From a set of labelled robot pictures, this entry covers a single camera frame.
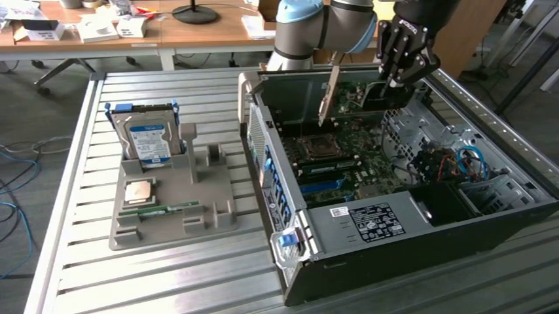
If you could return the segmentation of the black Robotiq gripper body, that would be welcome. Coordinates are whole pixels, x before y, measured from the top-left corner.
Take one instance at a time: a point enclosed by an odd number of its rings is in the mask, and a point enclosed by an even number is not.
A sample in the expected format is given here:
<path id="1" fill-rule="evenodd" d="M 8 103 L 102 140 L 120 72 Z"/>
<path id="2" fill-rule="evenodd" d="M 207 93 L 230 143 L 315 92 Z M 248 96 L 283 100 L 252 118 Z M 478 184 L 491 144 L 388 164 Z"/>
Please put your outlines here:
<path id="1" fill-rule="evenodd" d="M 459 0 L 396 1 L 396 16 L 428 29 L 427 39 L 435 43 L 438 32 L 448 23 L 459 5 Z"/>

